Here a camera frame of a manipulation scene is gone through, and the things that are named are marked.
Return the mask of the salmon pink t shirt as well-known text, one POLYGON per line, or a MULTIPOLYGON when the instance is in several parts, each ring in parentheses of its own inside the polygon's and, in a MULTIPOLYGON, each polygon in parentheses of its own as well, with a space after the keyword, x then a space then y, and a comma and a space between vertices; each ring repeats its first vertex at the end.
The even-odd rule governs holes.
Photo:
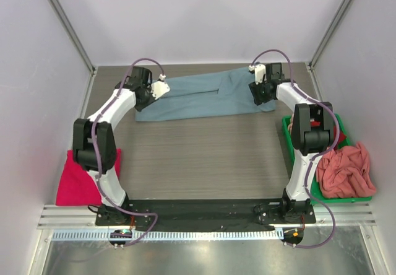
POLYGON ((336 149, 314 159, 315 153, 303 156, 293 149, 295 162, 286 194, 297 201, 308 198, 323 202, 370 198, 377 190, 369 170, 369 154, 362 143, 348 145, 340 132, 336 149))

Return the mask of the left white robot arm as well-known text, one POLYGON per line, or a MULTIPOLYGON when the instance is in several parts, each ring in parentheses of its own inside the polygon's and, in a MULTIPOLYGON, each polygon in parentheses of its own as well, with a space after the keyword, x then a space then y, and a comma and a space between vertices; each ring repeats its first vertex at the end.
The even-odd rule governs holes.
POLYGON ((151 70, 134 67, 125 83, 118 83, 111 97, 88 118, 73 125, 73 161, 92 179, 100 194, 99 205, 88 205, 97 215, 96 225, 124 225, 131 219, 129 198, 119 182, 115 163, 117 148, 114 129, 131 109, 138 112, 156 101, 151 70))

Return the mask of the left aluminium frame post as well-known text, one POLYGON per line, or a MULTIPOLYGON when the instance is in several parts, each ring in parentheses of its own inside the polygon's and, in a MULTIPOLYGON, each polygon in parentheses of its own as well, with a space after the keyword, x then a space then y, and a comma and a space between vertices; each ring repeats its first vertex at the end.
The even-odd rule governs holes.
POLYGON ((48 0, 49 4, 53 8, 58 20, 60 21, 61 25, 63 26, 67 36, 69 37, 70 41, 74 45, 75 49, 77 50, 80 58, 82 59, 83 63, 87 67, 90 74, 95 73, 95 66, 92 64, 83 44, 81 43, 78 35, 76 34, 71 21, 69 20, 64 8, 61 5, 59 0, 48 0))

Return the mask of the green plastic tray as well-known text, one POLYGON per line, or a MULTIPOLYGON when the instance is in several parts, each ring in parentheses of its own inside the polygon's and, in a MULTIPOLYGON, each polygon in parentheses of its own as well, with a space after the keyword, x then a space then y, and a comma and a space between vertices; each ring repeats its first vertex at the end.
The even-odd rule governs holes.
POLYGON ((316 167, 311 194, 323 203, 367 202, 377 192, 369 175, 371 162, 367 149, 363 143, 353 145, 347 138, 348 146, 332 150, 316 167))

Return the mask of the blue-grey t shirt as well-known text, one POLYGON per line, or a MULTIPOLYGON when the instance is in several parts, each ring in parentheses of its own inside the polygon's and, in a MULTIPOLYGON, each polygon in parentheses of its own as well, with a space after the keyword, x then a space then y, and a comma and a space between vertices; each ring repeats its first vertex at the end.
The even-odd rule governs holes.
POLYGON ((167 80, 170 91, 136 112, 135 119, 137 122, 159 122, 274 111, 273 100, 259 106, 254 103, 249 89, 252 82, 254 76, 246 67, 172 77, 167 80))

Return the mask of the dark red t shirt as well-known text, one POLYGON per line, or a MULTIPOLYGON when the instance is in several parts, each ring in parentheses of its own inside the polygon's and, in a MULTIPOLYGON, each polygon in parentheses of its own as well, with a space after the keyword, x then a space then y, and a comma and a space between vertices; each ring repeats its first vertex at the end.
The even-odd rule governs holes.
MULTIPOLYGON (((343 132, 343 126, 342 126, 342 123, 340 121, 338 122, 338 125, 339 125, 339 130, 340 131, 339 131, 337 145, 334 148, 335 150, 336 149, 341 149, 341 148, 349 145, 347 135, 343 132)), ((312 121, 311 122, 311 128, 319 127, 319 126, 320 126, 320 123, 318 121, 312 121)))

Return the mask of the aluminium frame post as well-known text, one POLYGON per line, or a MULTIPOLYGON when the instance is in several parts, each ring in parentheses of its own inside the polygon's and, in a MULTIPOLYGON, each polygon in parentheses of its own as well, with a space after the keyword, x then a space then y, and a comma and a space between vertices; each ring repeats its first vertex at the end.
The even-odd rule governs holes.
POLYGON ((63 26, 67 36, 69 37, 70 41, 74 45, 75 49, 77 50, 80 58, 82 59, 83 63, 87 67, 90 74, 95 73, 95 66, 92 64, 83 44, 81 43, 78 35, 76 34, 71 21, 69 20, 64 8, 61 5, 59 0, 48 0, 49 4, 53 8, 58 20, 60 21, 61 25, 63 26))
POLYGON ((353 4, 353 1, 354 0, 341 0, 341 3, 335 15, 333 16, 327 30, 325 31, 324 36, 322 37, 318 47, 316 48, 313 54, 312 59, 308 64, 308 67, 311 71, 315 70, 316 64, 319 62, 319 59, 321 58, 324 50, 327 48, 328 44, 330 43, 330 40, 335 35, 335 32, 342 23, 342 20, 344 19, 349 8, 353 4))

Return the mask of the right aluminium frame post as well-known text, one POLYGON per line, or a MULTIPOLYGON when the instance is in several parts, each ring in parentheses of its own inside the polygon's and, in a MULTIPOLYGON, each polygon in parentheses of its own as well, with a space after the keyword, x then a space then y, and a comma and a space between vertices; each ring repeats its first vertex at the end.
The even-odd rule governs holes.
POLYGON ((335 15, 333 16, 327 30, 325 31, 324 36, 322 37, 318 47, 316 48, 313 54, 312 59, 308 64, 308 67, 311 71, 315 70, 316 64, 319 62, 319 59, 321 58, 324 50, 327 48, 328 44, 330 43, 330 40, 335 35, 335 32, 342 23, 342 20, 344 19, 349 8, 353 4, 353 1, 354 0, 341 0, 341 3, 335 15))

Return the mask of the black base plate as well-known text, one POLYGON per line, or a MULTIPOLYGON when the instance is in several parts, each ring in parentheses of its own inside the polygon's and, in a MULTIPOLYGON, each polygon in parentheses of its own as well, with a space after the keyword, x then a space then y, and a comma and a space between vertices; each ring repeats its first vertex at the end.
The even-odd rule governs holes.
POLYGON ((89 205, 97 226, 130 226, 145 232, 255 232, 275 224, 315 224, 310 205, 303 211, 286 211, 280 199, 154 199, 130 200, 132 217, 119 210, 89 205))

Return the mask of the folded magenta t shirt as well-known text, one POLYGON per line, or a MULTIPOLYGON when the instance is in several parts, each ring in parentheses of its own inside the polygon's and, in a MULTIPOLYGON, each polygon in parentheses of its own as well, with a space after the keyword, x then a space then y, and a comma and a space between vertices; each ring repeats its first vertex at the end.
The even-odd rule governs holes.
POLYGON ((91 176, 73 160, 72 150, 67 151, 66 162, 59 181, 55 205, 100 205, 101 195, 91 176))

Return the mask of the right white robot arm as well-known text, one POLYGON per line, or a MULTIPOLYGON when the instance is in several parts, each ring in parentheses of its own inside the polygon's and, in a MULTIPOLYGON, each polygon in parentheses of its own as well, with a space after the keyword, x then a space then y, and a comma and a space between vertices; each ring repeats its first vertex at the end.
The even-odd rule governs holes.
POLYGON ((254 208, 259 223, 314 223, 311 183, 323 153, 338 141, 339 125, 332 105, 315 100, 285 79, 280 63, 251 64, 248 69, 254 75, 249 89, 256 105, 279 100, 293 112, 290 137, 295 161, 291 177, 280 199, 254 208))

